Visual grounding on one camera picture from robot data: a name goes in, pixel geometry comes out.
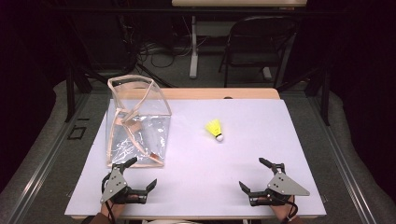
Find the black tripod leg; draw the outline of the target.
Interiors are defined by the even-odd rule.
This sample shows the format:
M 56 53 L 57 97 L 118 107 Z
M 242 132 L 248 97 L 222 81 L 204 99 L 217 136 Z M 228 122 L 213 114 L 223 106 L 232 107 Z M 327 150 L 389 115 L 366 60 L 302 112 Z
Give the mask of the black tripod leg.
M 177 86 L 165 81 L 164 79 L 158 77 L 157 75 L 155 75 L 153 72 L 151 72 L 150 70 L 147 69 L 146 66 L 144 66 L 141 63 L 137 63 L 136 64 L 137 67 L 139 67 L 143 72 L 145 72 L 146 74 L 148 74 L 153 80 L 155 80 L 157 83 L 162 84 L 163 86 L 165 86 L 166 88 L 176 88 Z

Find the metal floor rail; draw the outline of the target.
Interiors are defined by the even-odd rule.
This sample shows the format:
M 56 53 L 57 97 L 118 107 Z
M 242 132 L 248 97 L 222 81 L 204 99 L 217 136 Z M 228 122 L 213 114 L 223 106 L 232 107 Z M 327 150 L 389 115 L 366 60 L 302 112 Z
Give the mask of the metal floor rail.
M 355 176 L 352 174 L 352 171 L 347 164 L 347 160 L 332 132 L 332 128 L 325 123 L 319 112 L 320 105 L 318 100 L 315 97 L 308 97 L 307 100 L 314 111 L 320 129 L 325 133 L 326 138 L 330 143 L 334 162 L 340 173 L 340 176 L 343 179 L 349 198 L 353 202 L 362 224 L 377 224 L 374 214 L 372 213 L 370 206 L 363 196 Z
M 57 95 L 47 123 L 0 194 L 0 205 L 6 206 L 4 214 L 0 216 L 4 224 L 21 224 L 89 97 L 88 93 L 79 94 L 75 101 L 74 114 L 70 119 L 66 119 L 66 99 L 63 93 Z

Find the person's right hand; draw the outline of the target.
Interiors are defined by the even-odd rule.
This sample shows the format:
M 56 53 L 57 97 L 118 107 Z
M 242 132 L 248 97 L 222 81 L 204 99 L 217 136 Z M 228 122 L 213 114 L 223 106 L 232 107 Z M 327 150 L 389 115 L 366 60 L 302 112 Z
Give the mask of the person's right hand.
M 289 203 L 285 203 L 283 205 L 270 205 L 270 208 L 279 221 L 292 221 L 296 217 L 294 214 L 296 209 L 292 205 L 294 202 L 294 197 L 290 196 Z

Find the person's left hand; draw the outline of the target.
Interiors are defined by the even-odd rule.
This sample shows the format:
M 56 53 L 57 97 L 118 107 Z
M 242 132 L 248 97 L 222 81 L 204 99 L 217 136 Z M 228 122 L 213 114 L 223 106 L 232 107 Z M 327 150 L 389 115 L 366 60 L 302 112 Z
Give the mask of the person's left hand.
M 127 203 L 113 203 L 111 200 L 101 205 L 99 216 L 104 217 L 107 221 L 115 221 L 124 211 Z

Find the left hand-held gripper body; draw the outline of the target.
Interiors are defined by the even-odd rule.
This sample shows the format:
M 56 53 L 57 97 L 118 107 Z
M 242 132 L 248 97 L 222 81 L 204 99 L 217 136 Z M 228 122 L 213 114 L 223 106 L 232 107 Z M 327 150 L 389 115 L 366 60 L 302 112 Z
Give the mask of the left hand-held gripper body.
M 106 184 L 102 190 L 100 203 L 111 201 L 114 204 L 142 203 L 147 201 L 147 193 L 144 190 L 131 189 L 123 177 L 121 168 L 113 168 L 106 178 Z

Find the transparent bag with beige trim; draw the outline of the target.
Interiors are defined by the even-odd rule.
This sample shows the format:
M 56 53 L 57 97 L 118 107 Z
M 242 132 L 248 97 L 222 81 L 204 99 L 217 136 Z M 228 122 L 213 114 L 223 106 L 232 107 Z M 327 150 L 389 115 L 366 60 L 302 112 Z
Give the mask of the transparent bag with beige trim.
M 126 75 L 107 82 L 112 98 L 106 112 L 107 163 L 136 158 L 136 167 L 164 164 L 171 108 L 157 83 Z

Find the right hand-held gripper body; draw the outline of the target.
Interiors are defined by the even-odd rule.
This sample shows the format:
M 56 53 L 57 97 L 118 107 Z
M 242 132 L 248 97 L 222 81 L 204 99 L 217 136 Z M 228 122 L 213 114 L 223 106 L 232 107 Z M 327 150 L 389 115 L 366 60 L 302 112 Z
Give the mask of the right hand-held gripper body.
M 284 205 L 291 196 L 309 196 L 310 192 L 282 172 L 278 172 L 264 191 L 248 192 L 251 206 Z

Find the yellow shuttlecock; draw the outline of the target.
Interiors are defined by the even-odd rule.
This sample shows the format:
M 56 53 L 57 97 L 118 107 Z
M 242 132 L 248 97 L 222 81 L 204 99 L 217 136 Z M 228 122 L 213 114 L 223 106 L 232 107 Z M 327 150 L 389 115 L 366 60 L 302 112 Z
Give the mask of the yellow shuttlecock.
M 205 125 L 205 129 L 211 133 L 218 142 L 222 142 L 224 137 L 222 135 L 220 121 L 213 119 Z

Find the white-legged desk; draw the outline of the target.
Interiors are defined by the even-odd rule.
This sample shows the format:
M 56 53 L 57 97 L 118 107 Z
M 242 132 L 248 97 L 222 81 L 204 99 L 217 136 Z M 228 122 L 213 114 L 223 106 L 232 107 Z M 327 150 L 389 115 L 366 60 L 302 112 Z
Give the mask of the white-legged desk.
M 275 7 L 293 8 L 305 7 L 307 0 L 172 0 L 173 7 L 184 7 L 186 9 L 208 9 L 218 7 L 219 9 L 240 9 L 252 7 L 253 9 Z M 233 25 L 233 21 L 200 21 L 195 16 L 191 17 L 191 68 L 190 78 L 198 75 L 198 42 L 197 36 L 226 36 Z

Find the black folding chair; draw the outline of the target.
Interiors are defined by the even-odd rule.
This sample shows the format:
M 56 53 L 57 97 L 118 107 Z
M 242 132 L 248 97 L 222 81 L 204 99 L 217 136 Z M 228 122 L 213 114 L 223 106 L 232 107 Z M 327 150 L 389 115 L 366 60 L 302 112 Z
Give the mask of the black folding chair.
M 219 71 L 225 66 L 224 87 L 228 86 L 230 67 L 275 67 L 275 88 L 287 44 L 297 28 L 297 20 L 286 16 L 250 16 L 237 21 L 228 34 L 219 66 Z

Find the black stand post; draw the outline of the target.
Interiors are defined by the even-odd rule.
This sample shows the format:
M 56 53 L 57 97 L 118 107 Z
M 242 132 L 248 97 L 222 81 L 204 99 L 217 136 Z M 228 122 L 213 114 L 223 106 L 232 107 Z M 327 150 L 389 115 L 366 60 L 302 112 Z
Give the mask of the black stand post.
M 66 72 L 66 99 L 67 115 L 66 122 L 69 122 L 75 114 L 75 91 L 74 91 L 74 71 L 71 67 Z
M 321 108 L 320 108 L 320 115 L 324 121 L 324 123 L 329 126 L 329 116 L 328 116 L 328 109 L 329 109 L 329 95 L 330 95 L 330 75 L 329 70 L 323 70 L 323 80 L 322 80 L 322 94 L 321 94 Z

